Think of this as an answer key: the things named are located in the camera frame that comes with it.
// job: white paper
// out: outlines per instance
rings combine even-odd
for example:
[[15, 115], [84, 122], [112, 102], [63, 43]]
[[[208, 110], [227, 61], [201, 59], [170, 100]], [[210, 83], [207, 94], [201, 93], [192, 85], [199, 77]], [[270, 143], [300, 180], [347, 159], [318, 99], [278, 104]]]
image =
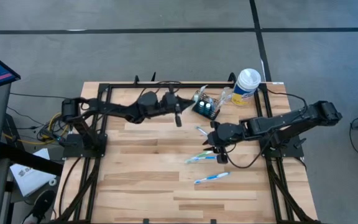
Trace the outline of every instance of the white paper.
[[[46, 148], [33, 153], [33, 155], [49, 159], [48, 149]], [[24, 197], [35, 192], [56, 177], [56, 175], [41, 172], [19, 164], [12, 165], [11, 171]]]

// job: yellow wire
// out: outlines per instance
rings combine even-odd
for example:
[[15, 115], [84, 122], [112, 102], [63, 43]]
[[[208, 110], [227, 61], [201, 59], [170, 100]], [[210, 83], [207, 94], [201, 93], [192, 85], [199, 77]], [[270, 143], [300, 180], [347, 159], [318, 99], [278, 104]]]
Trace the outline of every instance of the yellow wire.
[[[52, 127], [52, 123], [53, 123], [54, 119], [55, 119], [57, 116], [59, 116], [59, 115], [61, 115], [61, 113], [57, 113], [57, 114], [55, 114], [55, 115], [52, 117], [52, 119], [50, 120], [49, 125], [48, 125], [48, 131], [50, 131], [50, 128]], [[60, 137], [62, 137], [62, 136], [66, 133], [67, 128], [68, 128], [68, 125], [66, 125], [66, 127], [65, 127], [65, 129], [63, 130], [63, 132], [62, 132], [62, 134], [60, 135]], [[5, 134], [5, 133], [3, 133], [2, 135], [3, 135], [4, 137], [6, 137], [6, 138], [13, 139], [12, 136], [9, 136], [9, 135], [7, 135], [7, 134]], [[46, 144], [50, 144], [50, 143], [54, 142], [55, 140], [53, 139], [53, 140], [50, 140], [50, 141], [47, 141], [47, 142], [32, 142], [32, 141], [26, 141], [26, 140], [18, 139], [18, 141], [23, 142], [23, 143], [27, 143], [27, 144], [46, 145]]]
[[[2, 135], [4, 137], [6, 137], [6, 138], [13, 139], [12, 136], [9, 136], [9, 135], [7, 135], [5, 133], [3, 133]], [[32, 142], [32, 141], [26, 141], [26, 140], [21, 140], [21, 139], [18, 139], [18, 141], [23, 142], [23, 143], [27, 143], [27, 144], [35, 144], [35, 145], [44, 145], [44, 144], [49, 144], [49, 143], [54, 142], [54, 140], [47, 141], [47, 142]]]

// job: gray carpet floor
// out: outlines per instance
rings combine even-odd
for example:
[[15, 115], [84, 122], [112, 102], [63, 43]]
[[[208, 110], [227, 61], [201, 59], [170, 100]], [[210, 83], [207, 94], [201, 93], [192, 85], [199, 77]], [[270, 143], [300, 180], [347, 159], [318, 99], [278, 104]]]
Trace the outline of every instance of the gray carpet floor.
[[[334, 102], [342, 121], [302, 137], [319, 219], [358, 223], [358, 154], [349, 123], [358, 117], [358, 1], [255, 0], [271, 80], [308, 103]], [[248, 0], [0, 0], [0, 30], [254, 28]], [[79, 96], [85, 81], [219, 81], [243, 68], [263, 73], [255, 32], [36, 34], [0, 32], [0, 59], [22, 76], [12, 91]], [[302, 106], [290, 99], [292, 109]], [[9, 106], [46, 121], [60, 100], [11, 96]], [[32, 123], [11, 113], [18, 127]], [[34, 135], [22, 131], [25, 135]], [[358, 148], [358, 131], [352, 133]], [[30, 207], [15, 207], [20, 223]]]

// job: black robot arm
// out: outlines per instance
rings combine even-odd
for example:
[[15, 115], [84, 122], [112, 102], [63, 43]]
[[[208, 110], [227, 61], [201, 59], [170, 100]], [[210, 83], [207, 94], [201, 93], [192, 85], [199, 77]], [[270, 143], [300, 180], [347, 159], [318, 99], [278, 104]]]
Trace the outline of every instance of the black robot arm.
[[115, 103], [100, 101], [97, 98], [72, 98], [65, 99], [62, 102], [62, 121], [67, 125], [73, 126], [77, 131], [77, 137], [69, 135], [66, 141], [59, 141], [62, 145], [82, 143], [84, 150], [95, 150], [105, 141], [104, 136], [100, 136], [96, 128], [90, 127], [86, 119], [90, 116], [115, 116], [126, 119], [130, 123], [139, 124], [145, 118], [153, 118], [169, 113], [175, 114], [175, 122], [178, 127], [181, 126], [179, 114], [194, 103], [193, 100], [187, 100], [175, 96], [173, 88], [166, 92], [162, 99], [158, 101], [157, 95], [149, 91], [141, 96], [129, 106], [123, 106]]
[[215, 130], [208, 134], [208, 140], [204, 144], [212, 146], [207, 150], [213, 150], [220, 154], [221, 158], [218, 159], [218, 162], [227, 163], [223, 147], [241, 141], [252, 141], [270, 136], [270, 146], [275, 148], [282, 142], [315, 126], [334, 126], [341, 118], [342, 115], [337, 112], [332, 103], [318, 101], [307, 108], [271, 118], [243, 119], [239, 121], [239, 124], [219, 124], [213, 121], [211, 127]]

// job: wooden board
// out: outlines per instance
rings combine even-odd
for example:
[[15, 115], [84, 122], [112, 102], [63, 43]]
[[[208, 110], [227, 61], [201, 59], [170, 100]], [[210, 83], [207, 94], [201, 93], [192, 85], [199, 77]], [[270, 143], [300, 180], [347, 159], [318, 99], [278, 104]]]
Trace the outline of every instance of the wooden board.
[[[98, 82], [86, 82], [81, 96], [96, 97], [98, 85]], [[268, 88], [285, 92], [281, 84], [268, 83]], [[195, 91], [181, 89], [178, 95], [191, 98]], [[136, 88], [114, 89], [111, 101], [129, 105], [140, 92], [141, 89]], [[205, 91], [215, 98], [220, 92], [220, 89]], [[160, 90], [159, 98], [164, 93], [165, 90]], [[269, 97], [274, 115], [290, 110], [286, 96], [270, 94]], [[253, 99], [243, 107], [228, 102], [222, 107], [217, 121], [238, 123], [239, 119], [256, 116]], [[222, 165], [216, 161], [185, 164], [186, 159], [204, 149], [201, 144], [206, 138], [195, 126], [208, 132], [212, 128], [209, 120], [190, 109], [182, 114], [181, 120], [183, 126], [177, 128], [172, 114], [148, 119], [142, 124], [131, 124], [121, 118], [108, 119], [108, 147], [101, 160], [92, 222], [141, 223], [143, 218], [149, 218], [151, 223], [209, 223], [210, 219], [217, 219], [218, 223], [275, 223], [264, 158], [259, 158], [249, 169], [237, 169], [231, 164]], [[236, 164], [246, 165], [259, 151], [257, 141], [242, 142], [230, 157]], [[66, 161], [62, 180], [74, 161]], [[294, 159], [284, 159], [283, 162], [293, 197], [310, 217], [317, 218], [305, 168]], [[68, 179], [63, 208], [70, 204], [78, 191], [82, 168], [83, 159]], [[199, 185], [193, 183], [196, 179], [224, 171], [231, 171], [230, 176]], [[55, 202], [56, 211], [62, 185], [63, 181]], [[85, 217], [87, 201], [86, 195], [82, 218]], [[283, 200], [280, 202], [285, 218]]]

